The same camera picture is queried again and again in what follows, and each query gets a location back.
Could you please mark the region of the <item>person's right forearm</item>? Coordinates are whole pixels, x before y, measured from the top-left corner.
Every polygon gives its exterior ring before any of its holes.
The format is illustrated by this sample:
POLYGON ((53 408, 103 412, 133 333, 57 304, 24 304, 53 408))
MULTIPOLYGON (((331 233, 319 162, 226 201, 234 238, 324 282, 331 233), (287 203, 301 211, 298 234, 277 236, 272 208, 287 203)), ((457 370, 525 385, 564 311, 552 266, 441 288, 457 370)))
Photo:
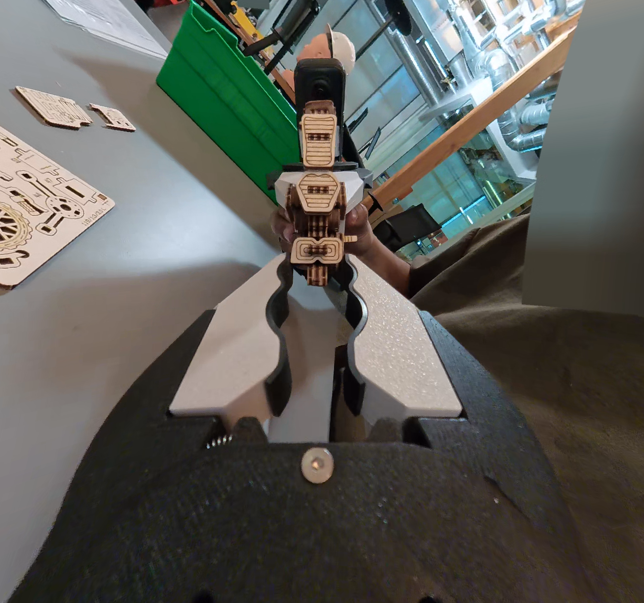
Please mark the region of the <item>person's right forearm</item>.
POLYGON ((407 299, 410 298, 410 263, 401 259, 379 241, 376 242, 373 269, 398 293, 407 299))

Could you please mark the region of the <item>small wooden puzzle piece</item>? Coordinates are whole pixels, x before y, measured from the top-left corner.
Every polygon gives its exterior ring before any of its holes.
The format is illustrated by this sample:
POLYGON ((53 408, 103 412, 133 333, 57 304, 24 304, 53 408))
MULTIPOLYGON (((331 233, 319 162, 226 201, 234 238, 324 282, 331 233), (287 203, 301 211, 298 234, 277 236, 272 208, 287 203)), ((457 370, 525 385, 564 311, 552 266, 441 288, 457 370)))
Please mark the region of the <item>small wooden puzzle piece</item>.
POLYGON ((16 86, 15 92, 48 125, 80 129, 93 123, 92 118, 75 100, 23 86, 16 86))

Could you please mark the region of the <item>tiny wooden puzzle piece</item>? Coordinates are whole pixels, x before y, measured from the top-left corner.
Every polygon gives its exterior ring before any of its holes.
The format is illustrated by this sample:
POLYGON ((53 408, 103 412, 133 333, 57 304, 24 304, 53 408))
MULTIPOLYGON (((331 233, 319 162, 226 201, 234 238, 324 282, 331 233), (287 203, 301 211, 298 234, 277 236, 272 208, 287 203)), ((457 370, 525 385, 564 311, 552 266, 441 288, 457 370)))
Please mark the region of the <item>tiny wooden puzzle piece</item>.
POLYGON ((126 116, 116 108, 110 108, 98 104, 91 103, 88 109, 99 114, 104 125, 108 129, 124 132, 135 132, 136 127, 126 118, 126 116))

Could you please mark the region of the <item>wooden puzzle model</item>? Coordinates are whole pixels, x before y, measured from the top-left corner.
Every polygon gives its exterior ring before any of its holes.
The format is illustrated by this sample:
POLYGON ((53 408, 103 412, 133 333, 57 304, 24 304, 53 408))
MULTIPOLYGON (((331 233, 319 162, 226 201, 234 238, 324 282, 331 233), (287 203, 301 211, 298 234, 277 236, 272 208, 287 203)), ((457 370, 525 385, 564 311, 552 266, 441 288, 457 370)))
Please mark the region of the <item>wooden puzzle model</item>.
POLYGON ((290 262, 307 283, 323 287, 344 258, 341 221, 346 188, 334 174, 337 115, 332 100, 307 102, 300 122, 302 177, 288 186, 285 210, 294 225, 290 262))

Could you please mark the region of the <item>person's right hand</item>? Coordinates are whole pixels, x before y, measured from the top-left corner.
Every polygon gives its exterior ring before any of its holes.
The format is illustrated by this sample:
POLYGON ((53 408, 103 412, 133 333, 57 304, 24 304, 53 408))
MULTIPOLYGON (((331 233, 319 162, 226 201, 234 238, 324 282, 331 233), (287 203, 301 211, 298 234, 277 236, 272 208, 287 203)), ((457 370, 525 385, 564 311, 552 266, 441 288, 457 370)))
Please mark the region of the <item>person's right hand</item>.
MULTIPOLYGON (((287 220, 283 208, 273 212, 270 221, 274 235, 279 238, 283 252, 290 252, 294 243, 294 225, 287 220)), ((400 260, 391 253, 375 236, 368 222, 366 207, 359 204, 352 209, 345 220, 345 234, 356 236, 358 239, 346 246, 346 251, 360 259, 372 269, 396 263, 400 260)))

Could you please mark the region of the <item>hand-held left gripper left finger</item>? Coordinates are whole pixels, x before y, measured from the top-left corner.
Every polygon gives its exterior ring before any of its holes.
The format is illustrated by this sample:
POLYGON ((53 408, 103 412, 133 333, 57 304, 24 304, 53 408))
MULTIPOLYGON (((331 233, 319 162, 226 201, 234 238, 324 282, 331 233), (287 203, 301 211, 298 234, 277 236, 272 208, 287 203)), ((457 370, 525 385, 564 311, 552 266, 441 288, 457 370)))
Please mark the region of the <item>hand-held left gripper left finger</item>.
POLYGON ((281 254, 221 301, 169 406, 173 416, 217 416, 231 430, 284 412, 292 373, 281 326, 293 269, 281 254))

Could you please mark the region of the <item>wooden handrail beam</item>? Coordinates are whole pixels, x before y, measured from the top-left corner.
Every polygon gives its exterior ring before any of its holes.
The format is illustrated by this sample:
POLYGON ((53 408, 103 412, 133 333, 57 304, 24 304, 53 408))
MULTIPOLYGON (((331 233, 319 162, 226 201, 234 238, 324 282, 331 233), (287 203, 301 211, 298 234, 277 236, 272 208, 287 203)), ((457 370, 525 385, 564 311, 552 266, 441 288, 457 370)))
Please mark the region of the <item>wooden handrail beam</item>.
POLYGON ((576 26, 559 36, 555 42, 532 60, 520 72, 500 86, 490 97, 449 128, 434 143, 425 148, 396 175, 363 200, 368 210, 381 210, 395 198, 402 199, 412 191, 412 185, 436 166, 456 153, 479 132, 532 92, 548 77, 559 72, 566 63, 576 26))

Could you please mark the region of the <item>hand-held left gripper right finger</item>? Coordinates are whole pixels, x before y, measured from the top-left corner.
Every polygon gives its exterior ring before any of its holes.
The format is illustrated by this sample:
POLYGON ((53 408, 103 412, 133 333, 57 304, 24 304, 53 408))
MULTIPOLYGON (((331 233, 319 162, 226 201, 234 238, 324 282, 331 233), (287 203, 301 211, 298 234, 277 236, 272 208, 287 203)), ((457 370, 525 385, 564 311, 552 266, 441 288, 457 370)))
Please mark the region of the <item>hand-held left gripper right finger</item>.
POLYGON ((356 256, 347 256, 347 313, 354 332, 350 370, 358 386, 350 409, 369 426, 382 418, 456 418, 463 411, 420 311, 356 256))

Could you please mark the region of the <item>person's olive clothing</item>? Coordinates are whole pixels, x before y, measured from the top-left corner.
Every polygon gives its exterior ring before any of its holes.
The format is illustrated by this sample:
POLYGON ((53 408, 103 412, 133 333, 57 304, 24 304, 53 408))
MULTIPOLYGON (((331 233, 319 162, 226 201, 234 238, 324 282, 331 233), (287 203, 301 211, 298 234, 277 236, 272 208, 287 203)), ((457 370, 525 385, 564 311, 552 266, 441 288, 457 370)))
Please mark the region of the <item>person's olive clothing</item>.
POLYGON ((494 376, 561 483, 602 602, 643 601, 643 318, 522 303, 529 213, 417 255, 409 297, 494 376))

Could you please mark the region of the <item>silver ventilation duct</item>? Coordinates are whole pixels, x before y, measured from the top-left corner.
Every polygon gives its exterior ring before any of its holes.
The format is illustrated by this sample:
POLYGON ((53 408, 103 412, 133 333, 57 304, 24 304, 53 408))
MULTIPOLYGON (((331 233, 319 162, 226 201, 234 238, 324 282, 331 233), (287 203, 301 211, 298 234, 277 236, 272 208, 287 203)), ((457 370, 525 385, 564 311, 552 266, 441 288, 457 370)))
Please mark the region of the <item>silver ventilation duct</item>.
POLYGON ((585 0, 410 0, 424 25, 438 39, 447 32, 453 56, 464 75, 486 79, 500 89, 528 63, 546 51, 565 26, 583 8, 585 0))

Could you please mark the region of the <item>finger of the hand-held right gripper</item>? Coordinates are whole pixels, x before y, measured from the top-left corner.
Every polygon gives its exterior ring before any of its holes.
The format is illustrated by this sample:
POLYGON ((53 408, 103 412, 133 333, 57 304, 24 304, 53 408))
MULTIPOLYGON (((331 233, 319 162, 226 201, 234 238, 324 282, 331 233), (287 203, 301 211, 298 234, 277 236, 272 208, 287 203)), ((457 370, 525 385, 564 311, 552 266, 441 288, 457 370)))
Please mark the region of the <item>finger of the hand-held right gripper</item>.
POLYGON ((298 183, 298 171, 284 171, 274 183, 276 202, 280 207, 286 207, 286 196, 291 185, 298 183))
POLYGON ((364 181, 359 173, 342 173, 342 184, 344 189, 344 221, 346 221, 351 210, 357 207, 364 197, 364 181))

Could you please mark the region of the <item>black disc on rod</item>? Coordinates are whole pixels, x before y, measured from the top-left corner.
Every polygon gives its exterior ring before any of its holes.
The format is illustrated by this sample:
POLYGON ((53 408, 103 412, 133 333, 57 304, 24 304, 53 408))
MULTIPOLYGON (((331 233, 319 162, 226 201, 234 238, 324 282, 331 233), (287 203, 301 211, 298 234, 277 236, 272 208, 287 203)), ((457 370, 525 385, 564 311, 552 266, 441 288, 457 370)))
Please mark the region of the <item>black disc on rod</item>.
POLYGON ((412 32, 412 18, 403 0, 384 0, 384 5, 387 11, 384 21, 356 53, 357 60, 371 48, 391 25, 404 37, 408 37, 412 32))

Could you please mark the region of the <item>wooden puzzle sheet notched corner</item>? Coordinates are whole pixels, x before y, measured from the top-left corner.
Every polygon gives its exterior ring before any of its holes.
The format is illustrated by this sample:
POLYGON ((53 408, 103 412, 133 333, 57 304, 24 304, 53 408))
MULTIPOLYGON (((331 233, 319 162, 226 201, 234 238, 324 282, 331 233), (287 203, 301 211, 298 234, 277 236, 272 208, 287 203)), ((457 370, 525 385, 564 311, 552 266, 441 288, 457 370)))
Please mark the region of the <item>wooden puzzle sheet notched corner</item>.
POLYGON ((1 289, 21 284, 115 202, 1 128, 1 289))

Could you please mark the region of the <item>green plastic bin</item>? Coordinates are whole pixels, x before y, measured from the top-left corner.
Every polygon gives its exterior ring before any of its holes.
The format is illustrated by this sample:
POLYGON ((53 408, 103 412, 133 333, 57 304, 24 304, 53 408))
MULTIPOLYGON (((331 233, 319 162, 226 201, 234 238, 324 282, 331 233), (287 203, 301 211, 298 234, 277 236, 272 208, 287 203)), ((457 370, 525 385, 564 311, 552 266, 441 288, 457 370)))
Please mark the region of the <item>green plastic bin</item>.
POLYGON ((193 0, 157 85, 277 203, 267 175, 300 160, 296 111, 237 36, 193 0))

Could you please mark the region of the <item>yellow device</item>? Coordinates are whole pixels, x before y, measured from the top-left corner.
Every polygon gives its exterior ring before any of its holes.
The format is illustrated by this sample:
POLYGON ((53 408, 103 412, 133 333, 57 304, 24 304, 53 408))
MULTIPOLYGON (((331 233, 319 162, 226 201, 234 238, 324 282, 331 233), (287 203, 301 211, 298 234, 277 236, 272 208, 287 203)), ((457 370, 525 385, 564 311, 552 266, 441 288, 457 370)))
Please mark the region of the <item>yellow device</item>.
POLYGON ((233 1, 231 6, 233 11, 230 15, 236 27, 242 29, 246 35, 250 36, 253 41, 256 41, 259 37, 255 26, 256 20, 253 16, 249 16, 246 9, 241 7, 236 1, 233 1))

